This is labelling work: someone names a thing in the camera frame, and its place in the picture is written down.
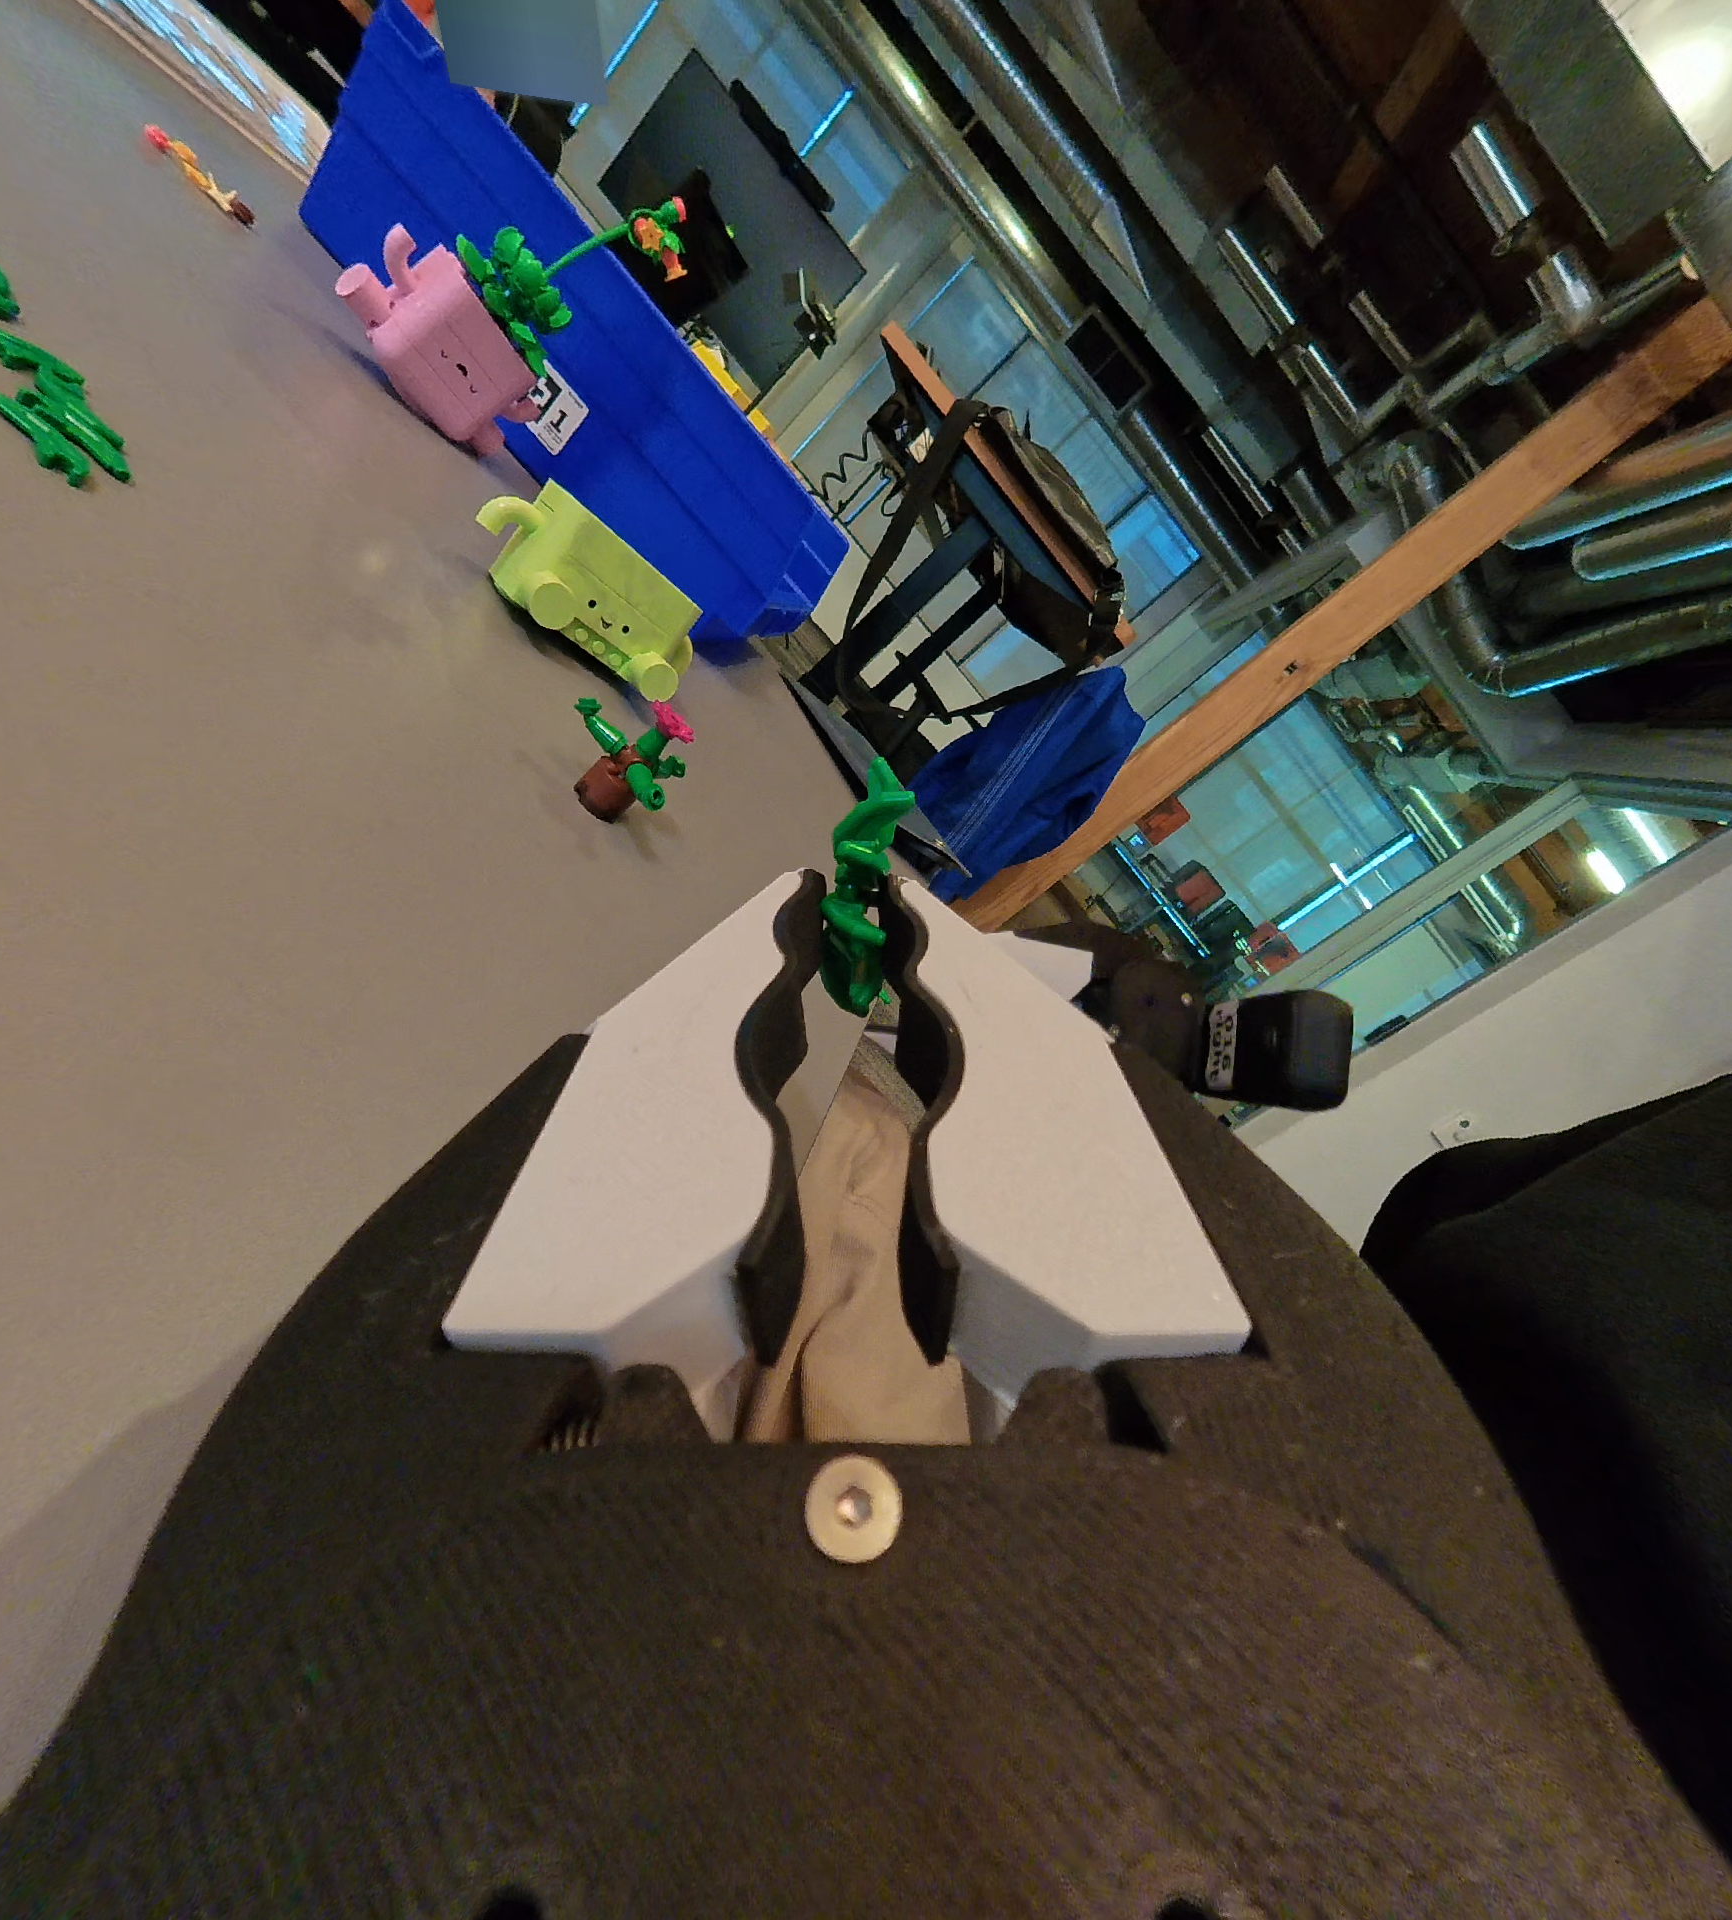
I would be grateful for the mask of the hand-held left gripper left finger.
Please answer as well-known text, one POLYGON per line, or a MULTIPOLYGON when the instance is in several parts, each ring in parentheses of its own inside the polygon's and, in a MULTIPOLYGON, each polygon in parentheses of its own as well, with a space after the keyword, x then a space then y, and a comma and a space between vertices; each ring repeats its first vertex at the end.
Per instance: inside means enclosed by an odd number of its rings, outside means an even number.
POLYGON ((583 1033, 564 1088, 444 1316, 463 1352, 663 1366, 709 1431, 737 1431, 758 1360, 737 1291, 778 1133, 737 1033, 786 968, 786 872, 583 1033))

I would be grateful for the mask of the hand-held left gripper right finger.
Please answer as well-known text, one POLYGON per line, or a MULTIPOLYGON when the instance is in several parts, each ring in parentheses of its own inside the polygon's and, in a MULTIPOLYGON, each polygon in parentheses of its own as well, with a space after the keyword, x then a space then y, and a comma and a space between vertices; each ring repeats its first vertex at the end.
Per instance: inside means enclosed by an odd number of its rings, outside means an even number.
POLYGON ((913 879, 885 924, 895 1065, 923 1101, 900 1301, 977 1425, 1047 1371, 1238 1356, 1253 1318, 1107 1031, 913 879))

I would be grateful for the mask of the scattered green leaf pieces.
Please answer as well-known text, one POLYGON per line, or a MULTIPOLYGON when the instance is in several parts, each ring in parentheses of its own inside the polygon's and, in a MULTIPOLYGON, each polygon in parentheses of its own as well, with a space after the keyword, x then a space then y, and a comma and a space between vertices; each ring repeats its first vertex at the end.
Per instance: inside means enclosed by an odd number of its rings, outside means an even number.
POLYGON ((28 443, 39 467, 72 488, 87 488, 95 471, 130 485, 134 467, 125 434, 87 391, 87 374, 18 328, 22 303, 0 266, 0 369, 16 377, 0 391, 0 420, 28 443))

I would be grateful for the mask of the silver ventilation ducts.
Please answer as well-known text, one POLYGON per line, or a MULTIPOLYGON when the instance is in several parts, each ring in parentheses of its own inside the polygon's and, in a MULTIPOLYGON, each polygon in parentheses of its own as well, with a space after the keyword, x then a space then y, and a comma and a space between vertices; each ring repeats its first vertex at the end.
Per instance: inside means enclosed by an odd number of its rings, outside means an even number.
MULTIPOLYGON (((1732 323, 1732 3, 1454 11, 1605 238, 1619 244, 1629 227, 1670 217, 1705 298, 1732 323)), ((1732 361, 1494 547, 1568 537, 1589 579, 1732 551, 1732 361)))

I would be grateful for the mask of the lime green toy pot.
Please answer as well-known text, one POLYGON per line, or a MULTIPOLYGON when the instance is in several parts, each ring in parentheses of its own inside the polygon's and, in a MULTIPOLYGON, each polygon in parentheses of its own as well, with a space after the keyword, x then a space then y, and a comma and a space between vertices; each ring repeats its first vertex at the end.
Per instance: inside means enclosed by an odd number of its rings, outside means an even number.
POLYGON ((695 662, 700 606, 572 491, 548 481, 535 498, 501 494, 476 523, 505 533, 490 579, 546 631, 650 702, 671 702, 695 662))

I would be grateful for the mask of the small pink orange pieces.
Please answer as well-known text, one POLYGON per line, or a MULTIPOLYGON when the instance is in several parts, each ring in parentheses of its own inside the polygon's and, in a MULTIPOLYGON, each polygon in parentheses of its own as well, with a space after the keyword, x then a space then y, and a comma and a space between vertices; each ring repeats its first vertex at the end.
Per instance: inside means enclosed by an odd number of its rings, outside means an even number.
POLYGON ((207 203, 212 203, 219 211, 243 227, 257 225, 255 207, 246 203, 239 192, 223 186, 186 141, 152 121, 145 124, 143 136, 158 156, 168 158, 182 172, 182 177, 207 199, 207 203))

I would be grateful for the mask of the wooden ceiling beam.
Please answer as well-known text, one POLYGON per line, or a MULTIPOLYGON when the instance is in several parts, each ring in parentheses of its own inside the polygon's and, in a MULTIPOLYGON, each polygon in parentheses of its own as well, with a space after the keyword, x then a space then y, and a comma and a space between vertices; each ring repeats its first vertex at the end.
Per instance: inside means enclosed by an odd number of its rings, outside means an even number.
POLYGON ((1673 315, 1256 657, 1144 740, 1068 838, 997 874, 957 911, 980 932, 1000 930, 1728 364, 1732 323, 1715 298, 1673 315))

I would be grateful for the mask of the person's black jacket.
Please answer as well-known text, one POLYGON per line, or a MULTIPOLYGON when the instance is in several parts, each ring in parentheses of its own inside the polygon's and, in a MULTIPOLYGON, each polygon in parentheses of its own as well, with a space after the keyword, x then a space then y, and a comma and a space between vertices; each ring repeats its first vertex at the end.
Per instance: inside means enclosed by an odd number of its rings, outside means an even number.
POLYGON ((1732 1073, 1444 1150, 1361 1260, 1472 1406, 1620 1703, 1732 1859, 1732 1073))

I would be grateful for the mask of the blue plastic bin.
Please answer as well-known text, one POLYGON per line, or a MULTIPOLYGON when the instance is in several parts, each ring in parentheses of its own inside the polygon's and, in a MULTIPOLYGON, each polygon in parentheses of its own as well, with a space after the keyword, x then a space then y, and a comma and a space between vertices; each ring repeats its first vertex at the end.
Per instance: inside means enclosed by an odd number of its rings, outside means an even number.
MULTIPOLYGON (((512 225, 545 262, 591 233, 495 107, 450 82, 443 44, 401 1, 373 10, 300 217, 344 270, 380 268, 396 225, 420 250, 460 235, 489 246, 512 225)), ((575 262, 561 286, 572 321, 543 352, 586 414, 559 449, 502 426, 518 465, 566 488, 695 600, 697 644, 800 628, 851 537, 614 251, 575 262)))

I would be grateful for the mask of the blue bag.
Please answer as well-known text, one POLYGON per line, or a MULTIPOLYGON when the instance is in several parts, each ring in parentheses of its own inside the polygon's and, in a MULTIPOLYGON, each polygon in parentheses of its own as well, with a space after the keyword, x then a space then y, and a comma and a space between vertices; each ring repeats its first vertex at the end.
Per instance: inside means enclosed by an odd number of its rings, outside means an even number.
POLYGON ((1000 872, 1059 849, 1083 827, 1143 737, 1122 666, 999 709, 908 780, 962 872, 938 870, 938 899, 969 899, 1000 872))

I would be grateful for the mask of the toy cactus with pink flower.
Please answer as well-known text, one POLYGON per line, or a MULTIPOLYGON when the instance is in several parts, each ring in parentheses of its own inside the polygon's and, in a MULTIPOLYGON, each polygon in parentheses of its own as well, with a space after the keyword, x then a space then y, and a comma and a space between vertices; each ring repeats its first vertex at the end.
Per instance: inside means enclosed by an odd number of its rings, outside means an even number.
POLYGON ((660 811, 667 803, 667 781, 687 778, 688 763, 675 751, 697 740, 697 731, 685 712, 665 700, 650 703, 652 721, 638 736, 620 731, 605 718, 602 702, 597 695, 583 695, 575 702, 591 737, 599 745, 599 757, 575 781, 575 798, 583 807, 602 824, 620 821, 635 806, 647 811, 660 811))

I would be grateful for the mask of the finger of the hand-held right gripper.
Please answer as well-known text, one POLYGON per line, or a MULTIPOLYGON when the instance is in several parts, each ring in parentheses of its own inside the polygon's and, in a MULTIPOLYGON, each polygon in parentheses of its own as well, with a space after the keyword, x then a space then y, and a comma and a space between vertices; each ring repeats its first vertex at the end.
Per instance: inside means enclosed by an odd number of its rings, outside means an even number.
POLYGON ((1017 962, 1062 1002, 1079 1002, 1094 982, 1094 950, 1086 943, 1075 945, 1041 938, 1039 930, 999 930, 984 941, 992 952, 1017 962))

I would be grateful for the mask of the black monitor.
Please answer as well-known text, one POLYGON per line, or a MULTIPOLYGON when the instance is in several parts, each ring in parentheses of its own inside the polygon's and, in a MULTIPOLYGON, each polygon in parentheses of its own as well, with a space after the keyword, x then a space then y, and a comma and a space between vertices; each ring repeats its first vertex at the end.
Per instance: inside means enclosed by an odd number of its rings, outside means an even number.
POLYGON ((864 276, 835 197, 758 95, 688 52, 601 177, 623 214, 681 199, 683 274, 632 244, 618 253, 669 323, 706 323, 755 385, 814 346, 814 311, 864 276))

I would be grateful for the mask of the pink toy pot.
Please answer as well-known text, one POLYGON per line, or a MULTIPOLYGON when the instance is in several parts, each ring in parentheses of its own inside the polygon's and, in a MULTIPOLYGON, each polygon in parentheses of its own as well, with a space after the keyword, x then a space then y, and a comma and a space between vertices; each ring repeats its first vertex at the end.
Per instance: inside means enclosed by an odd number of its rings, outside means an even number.
POLYGON ((416 256, 412 232, 396 224, 384 235, 382 259, 386 278, 357 262, 341 271, 334 292, 362 321, 377 364, 407 405, 449 442, 495 457, 506 420, 540 418, 532 398, 540 376, 454 251, 437 246, 416 256))

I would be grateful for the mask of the black-framed wooden desk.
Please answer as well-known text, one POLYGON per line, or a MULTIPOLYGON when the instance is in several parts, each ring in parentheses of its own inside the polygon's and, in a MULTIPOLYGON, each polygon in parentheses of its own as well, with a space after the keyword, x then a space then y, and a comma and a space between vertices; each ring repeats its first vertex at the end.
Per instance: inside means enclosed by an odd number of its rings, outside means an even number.
POLYGON ((954 396, 902 326, 879 342, 892 393, 870 430, 895 514, 835 645, 792 690, 910 775, 937 754, 926 724, 980 727, 1117 660, 1136 634, 1119 554, 1067 467, 1006 407, 954 396), (992 612, 1055 666, 954 707, 929 672, 992 612))

